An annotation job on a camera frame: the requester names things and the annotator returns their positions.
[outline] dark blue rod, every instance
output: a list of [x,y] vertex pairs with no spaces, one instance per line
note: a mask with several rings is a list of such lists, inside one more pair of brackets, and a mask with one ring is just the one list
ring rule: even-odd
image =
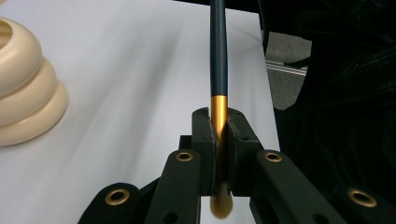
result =
[[210,1],[210,92],[228,95],[227,37],[224,0]]

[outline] gold metal end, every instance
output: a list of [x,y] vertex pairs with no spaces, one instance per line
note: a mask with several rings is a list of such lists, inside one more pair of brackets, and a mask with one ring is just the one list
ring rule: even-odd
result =
[[228,100],[227,96],[219,95],[211,98],[211,120],[215,126],[216,134],[219,139],[220,148],[223,146],[225,126],[228,118]]

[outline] beige ring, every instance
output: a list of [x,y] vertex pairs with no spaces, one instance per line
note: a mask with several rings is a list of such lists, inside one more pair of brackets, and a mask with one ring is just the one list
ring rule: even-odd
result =
[[57,86],[52,64],[43,63],[30,82],[0,98],[0,126],[13,123],[33,114],[51,97]]
[[67,92],[58,81],[49,101],[26,119],[0,126],[0,147],[25,142],[46,132],[62,117],[67,107]]
[[0,18],[0,97],[27,82],[41,59],[37,38],[19,23]]

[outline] white surface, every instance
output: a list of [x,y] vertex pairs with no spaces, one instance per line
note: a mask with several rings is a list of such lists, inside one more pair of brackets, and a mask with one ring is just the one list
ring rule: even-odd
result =
[[[0,15],[30,29],[69,93],[47,133],[0,148],[0,223],[77,223],[104,187],[161,175],[191,113],[210,105],[209,7],[171,0],[9,0]],[[257,14],[227,10],[229,107],[278,149]],[[248,199],[201,223],[254,223]]]

